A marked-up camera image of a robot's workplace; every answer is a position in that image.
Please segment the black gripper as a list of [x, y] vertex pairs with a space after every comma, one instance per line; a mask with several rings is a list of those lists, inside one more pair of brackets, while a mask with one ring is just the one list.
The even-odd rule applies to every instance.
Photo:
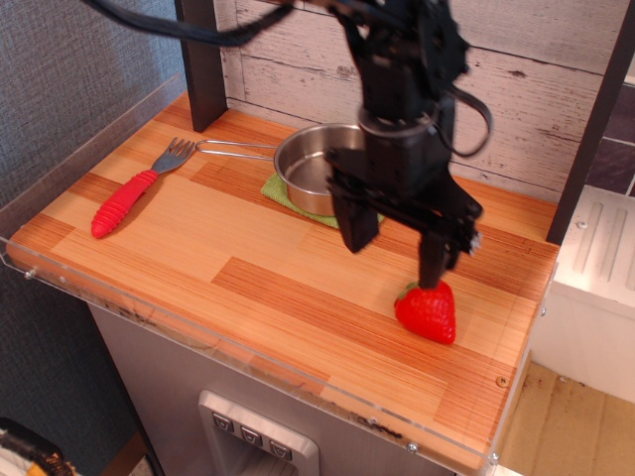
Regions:
[[439, 106], [414, 121], [359, 114], [361, 150], [332, 149], [328, 188], [340, 235], [358, 253], [379, 234], [386, 216], [419, 232], [419, 287], [434, 289], [458, 255], [480, 244], [482, 206], [451, 176], [455, 109]]

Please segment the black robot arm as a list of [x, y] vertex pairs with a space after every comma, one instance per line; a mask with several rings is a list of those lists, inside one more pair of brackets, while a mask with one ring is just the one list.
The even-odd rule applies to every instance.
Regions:
[[449, 172], [455, 104], [488, 108], [455, 87], [467, 42], [446, 1], [327, 1], [362, 84], [358, 148], [331, 147], [328, 180], [346, 247], [356, 253], [384, 215], [421, 235], [419, 286], [433, 289], [478, 243], [481, 205]]

